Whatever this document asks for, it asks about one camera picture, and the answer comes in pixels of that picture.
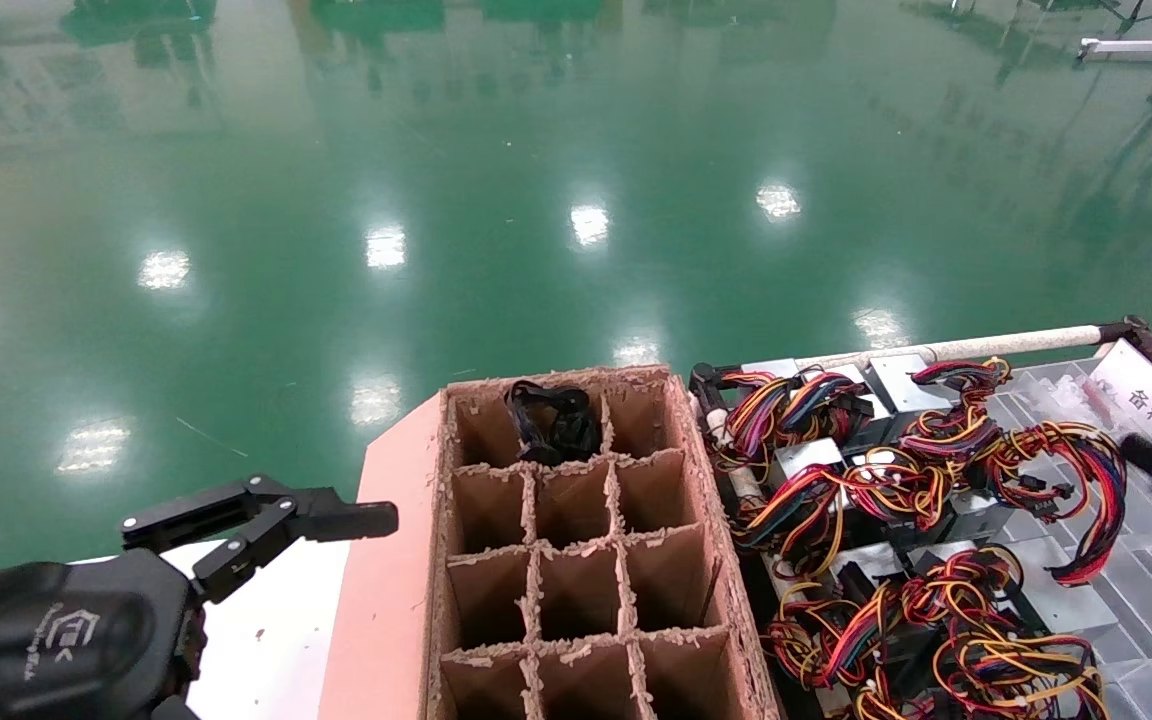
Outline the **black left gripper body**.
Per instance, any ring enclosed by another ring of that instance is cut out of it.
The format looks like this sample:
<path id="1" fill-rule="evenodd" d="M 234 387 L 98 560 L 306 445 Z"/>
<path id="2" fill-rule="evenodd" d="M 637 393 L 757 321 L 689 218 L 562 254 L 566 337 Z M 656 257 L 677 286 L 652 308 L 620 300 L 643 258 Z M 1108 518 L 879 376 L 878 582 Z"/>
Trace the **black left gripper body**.
<path id="1" fill-rule="evenodd" d="M 192 719 L 204 611 L 147 550 L 0 570 L 0 719 Z"/>

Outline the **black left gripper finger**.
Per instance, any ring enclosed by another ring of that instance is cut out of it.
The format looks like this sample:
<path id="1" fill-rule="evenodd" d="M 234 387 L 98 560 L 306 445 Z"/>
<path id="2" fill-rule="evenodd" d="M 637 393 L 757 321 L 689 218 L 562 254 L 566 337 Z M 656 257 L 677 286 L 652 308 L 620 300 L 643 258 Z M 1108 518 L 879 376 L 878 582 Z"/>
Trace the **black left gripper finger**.
<path id="1" fill-rule="evenodd" d="M 301 539 L 361 541 L 392 536 L 397 526 L 393 502 L 347 503 L 332 487 L 288 488 L 251 475 L 136 511 L 123 520 L 122 546 L 164 553 L 223 538 L 194 566 L 197 593 L 221 602 Z"/>

